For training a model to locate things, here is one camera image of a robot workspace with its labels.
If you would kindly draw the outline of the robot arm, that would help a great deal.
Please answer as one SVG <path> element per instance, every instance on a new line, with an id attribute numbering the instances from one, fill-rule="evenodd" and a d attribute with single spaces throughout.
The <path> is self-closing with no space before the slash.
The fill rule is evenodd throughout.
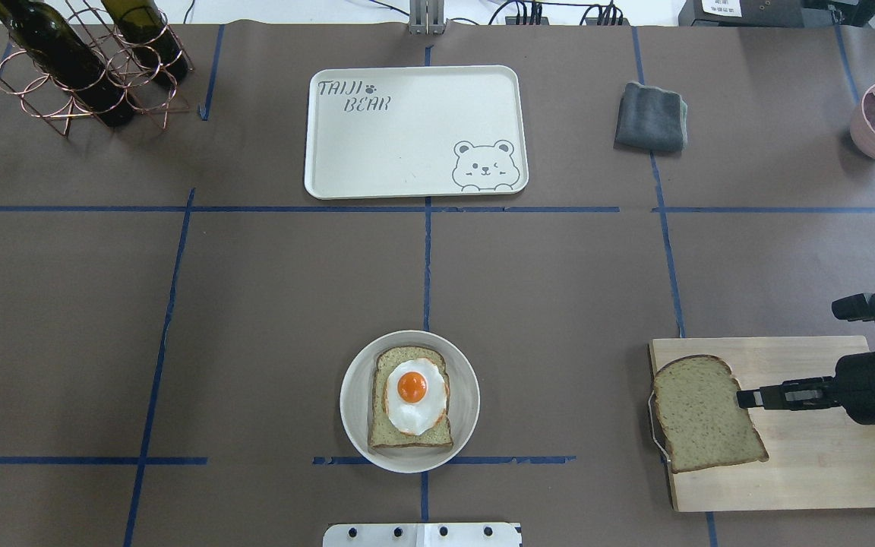
<path id="1" fill-rule="evenodd" d="M 842 356 L 833 377 L 796 378 L 737 391 L 740 408 L 820 411 L 841 407 L 859 425 L 875 425 L 875 351 Z"/>

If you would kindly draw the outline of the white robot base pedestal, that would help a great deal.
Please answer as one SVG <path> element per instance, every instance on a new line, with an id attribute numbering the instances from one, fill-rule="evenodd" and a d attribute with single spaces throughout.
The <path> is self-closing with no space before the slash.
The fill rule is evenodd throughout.
<path id="1" fill-rule="evenodd" d="M 519 523 L 338 523 L 323 546 L 522 546 Z"/>

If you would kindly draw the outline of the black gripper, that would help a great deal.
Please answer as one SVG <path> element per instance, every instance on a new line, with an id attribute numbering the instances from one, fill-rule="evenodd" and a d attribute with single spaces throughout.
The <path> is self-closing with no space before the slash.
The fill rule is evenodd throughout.
<path id="1" fill-rule="evenodd" d="M 836 381 L 836 398 L 829 394 Z M 875 351 L 842 356 L 834 378 L 796 378 L 781 384 L 736 392 L 740 408 L 769 411 L 817 411 L 837 401 L 859 425 L 875 425 Z"/>

